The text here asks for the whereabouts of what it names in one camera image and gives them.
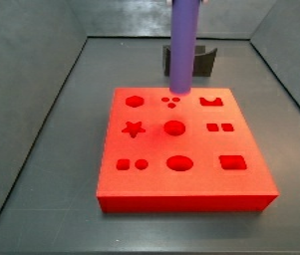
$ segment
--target black bracket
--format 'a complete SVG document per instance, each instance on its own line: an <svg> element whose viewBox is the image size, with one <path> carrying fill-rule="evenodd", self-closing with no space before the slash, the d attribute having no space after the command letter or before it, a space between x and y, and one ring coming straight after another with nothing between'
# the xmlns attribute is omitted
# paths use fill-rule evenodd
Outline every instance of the black bracket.
<svg viewBox="0 0 300 255"><path fill-rule="evenodd" d="M205 46L197 45L194 48L194 65L193 76L194 77L210 77L213 62L215 59L217 48L205 52ZM163 74L169 76L169 64L170 64L170 45L162 47L162 64Z"/></svg>

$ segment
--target square hole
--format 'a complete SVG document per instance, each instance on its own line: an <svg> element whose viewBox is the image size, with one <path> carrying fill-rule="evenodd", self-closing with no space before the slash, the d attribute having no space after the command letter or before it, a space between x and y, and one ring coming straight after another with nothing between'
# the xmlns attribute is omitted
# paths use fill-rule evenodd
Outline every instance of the square hole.
<svg viewBox="0 0 300 255"><path fill-rule="evenodd" d="M231 124L222 124L221 128L223 131L234 131L233 125Z"/></svg>
<svg viewBox="0 0 300 255"><path fill-rule="evenodd" d="M131 161L128 159L119 159L116 162L116 170L128 170Z"/></svg>
<svg viewBox="0 0 300 255"><path fill-rule="evenodd" d="M206 124L209 131L218 131L218 125L217 124Z"/></svg>

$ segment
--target purple cylinder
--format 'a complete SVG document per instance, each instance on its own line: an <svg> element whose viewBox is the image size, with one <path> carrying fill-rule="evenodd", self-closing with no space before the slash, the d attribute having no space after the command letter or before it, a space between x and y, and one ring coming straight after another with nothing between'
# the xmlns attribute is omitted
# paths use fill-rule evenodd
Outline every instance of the purple cylinder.
<svg viewBox="0 0 300 255"><path fill-rule="evenodd" d="M191 85L199 0L173 0L170 21L169 90L187 94Z"/></svg>

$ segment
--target gray wall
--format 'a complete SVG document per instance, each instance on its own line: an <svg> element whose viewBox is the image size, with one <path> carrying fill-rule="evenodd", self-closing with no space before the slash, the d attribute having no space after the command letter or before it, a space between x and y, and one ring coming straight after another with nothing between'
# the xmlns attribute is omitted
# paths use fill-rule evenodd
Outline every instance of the gray wall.
<svg viewBox="0 0 300 255"><path fill-rule="evenodd" d="M86 38L66 0L0 0L0 208Z"/></svg>
<svg viewBox="0 0 300 255"><path fill-rule="evenodd" d="M251 44L300 105L300 0L278 0Z"/></svg>
<svg viewBox="0 0 300 255"><path fill-rule="evenodd" d="M209 0L201 6L198 37L249 39L276 0ZM88 36L170 35L165 0L70 0Z"/></svg>

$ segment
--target red shape sorter block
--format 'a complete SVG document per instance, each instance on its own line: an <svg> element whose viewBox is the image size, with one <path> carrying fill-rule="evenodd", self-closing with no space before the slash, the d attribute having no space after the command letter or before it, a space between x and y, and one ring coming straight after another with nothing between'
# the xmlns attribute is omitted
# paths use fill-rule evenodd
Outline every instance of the red shape sorter block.
<svg viewBox="0 0 300 255"><path fill-rule="evenodd" d="M278 191L229 89L115 89L104 212L259 211Z"/></svg>

